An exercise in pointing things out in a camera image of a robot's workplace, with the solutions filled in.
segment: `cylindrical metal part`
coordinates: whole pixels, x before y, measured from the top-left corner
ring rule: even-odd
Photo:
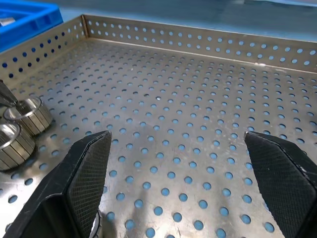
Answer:
[[[0,124],[0,171],[22,164],[34,147],[31,136],[18,124]]]
[[[103,217],[98,209],[96,218],[94,219],[93,227],[91,228],[89,238],[102,238],[103,237]]]
[[[30,135],[37,135],[49,127],[53,118],[39,98],[19,101],[15,107],[7,108],[3,114],[8,121],[21,125]]]

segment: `perforated metal tray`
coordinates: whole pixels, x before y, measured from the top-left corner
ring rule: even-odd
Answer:
[[[1,78],[55,122],[0,174],[0,234],[74,141],[108,129],[105,237],[283,237],[243,134],[280,136],[316,163],[316,48],[83,15],[1,54]]]

